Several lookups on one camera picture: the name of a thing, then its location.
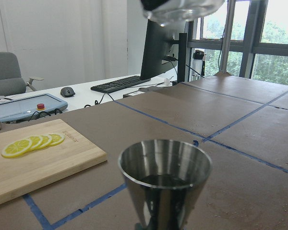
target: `computer mouse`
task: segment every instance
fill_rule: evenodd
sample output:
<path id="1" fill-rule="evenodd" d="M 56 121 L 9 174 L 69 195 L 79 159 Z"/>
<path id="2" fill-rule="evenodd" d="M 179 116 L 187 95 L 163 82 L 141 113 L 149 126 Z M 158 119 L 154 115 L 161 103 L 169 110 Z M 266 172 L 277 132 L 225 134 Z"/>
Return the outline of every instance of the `computer mouse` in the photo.
<path id="1" fill-rule="evenodd" d="M 64 87 L 61 89 L 61 95 L 63 97 L 72 97 L 74 96 L 76 93 L 74 92 L 74 90 L 72 89 L 72 87 Z"/>

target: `cutting board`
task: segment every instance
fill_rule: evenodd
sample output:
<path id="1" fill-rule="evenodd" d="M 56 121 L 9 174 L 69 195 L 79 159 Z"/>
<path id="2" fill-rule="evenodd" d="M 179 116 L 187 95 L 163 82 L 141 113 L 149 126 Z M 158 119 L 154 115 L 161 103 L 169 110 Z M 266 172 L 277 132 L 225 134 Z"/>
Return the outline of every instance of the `cutting board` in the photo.
<path id="1" fill-rule="evenodd" d="M 32 135 L 61 132 L 65 140 L 21 157 L 4 158 L 3 148 Z M 107 154 L 57 119 L 0 133 L 0 204 L 107 160 Z"/>

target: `black keyboard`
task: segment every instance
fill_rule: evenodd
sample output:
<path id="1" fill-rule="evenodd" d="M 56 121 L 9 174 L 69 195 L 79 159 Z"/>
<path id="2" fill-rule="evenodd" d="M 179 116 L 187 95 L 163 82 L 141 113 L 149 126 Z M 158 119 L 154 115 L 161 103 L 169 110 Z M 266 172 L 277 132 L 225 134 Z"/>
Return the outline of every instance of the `black keyboard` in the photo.
<path id="1" fill-rule="evenodd" d="M 101 85 L 92 86 L 91 90 L 102 92 L 102 93 L 111 93 L 111 92 L 115 92 L 118 90 L 126 89 L 130 86 L 141 84 L 149 80 L 150 79 L 140 80 L 140 76 L 131 76 L 131 77 L 126 77 L 126 78 L 122 78 L 119 80 L 114 80 L 114 81 L 104 83 Z"/>

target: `sliced lemon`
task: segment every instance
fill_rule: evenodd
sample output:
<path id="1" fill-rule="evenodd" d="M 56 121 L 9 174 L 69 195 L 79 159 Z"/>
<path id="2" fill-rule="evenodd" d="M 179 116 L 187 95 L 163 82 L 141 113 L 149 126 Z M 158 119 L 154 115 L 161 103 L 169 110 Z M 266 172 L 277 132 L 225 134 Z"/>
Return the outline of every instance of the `sliced lemon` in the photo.
<path id="1" fill-rule="evenodd" d="M 31 139 L 22 139 L 17 140 L 12 144 L 7 145 L 3 150 L 1 155 L 3 157 L 11 158 L 11 157 L 18 157 L 25 152 L 27 152 L 30 147 L 32 146 Z"/>
<path id="2" fill-rule="evenodd" d="M 43 149 L 43 148 L 45 148 L 45 147 L 47 147 L 51 142 L 52 142 L 52 136 L 50 136 L 50 135 L 41 135 L 41 137 L 42 137 L 42 143 L 41 143 L 41 145 L 40 146 L 38 146 L 37 148 L 36 148 L 36 150 L 38 149 L 38 150 L 40 150 L 40 149 Z"/>
<path id="3" fill-rule="evenodd" d="M 58 145 L 62 143 L 65 139 L 65 136 L 62 133 L 51 133 L 49 135 L 52 136 L 52 142 L 49 144 L 49 146 Z"/>
<path id="4" fill-rule="evenodd" d="M 43 138 L 41 136 L 30 136 L 28 139 L 32 140 L 32 146 L 29 151 L 36 150 L 38 146 L 42 144 Z"/>

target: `office chair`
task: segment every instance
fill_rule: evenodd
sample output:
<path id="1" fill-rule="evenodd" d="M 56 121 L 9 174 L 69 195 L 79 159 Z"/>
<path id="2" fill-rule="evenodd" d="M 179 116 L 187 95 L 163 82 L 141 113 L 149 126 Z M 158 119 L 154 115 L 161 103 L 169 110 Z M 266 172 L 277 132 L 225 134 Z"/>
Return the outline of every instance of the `office chair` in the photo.
<path id="1" fill-rule="evenodd" d="M 21 77 L 16 55 L 10 52 L 0 52 L 0 96 L 24 93 L 26 86 L 36 91 L 32 86 L 33 80 L 40 81 L 43 78 L 30 77 L 29 81 L 25 82 Z"/>

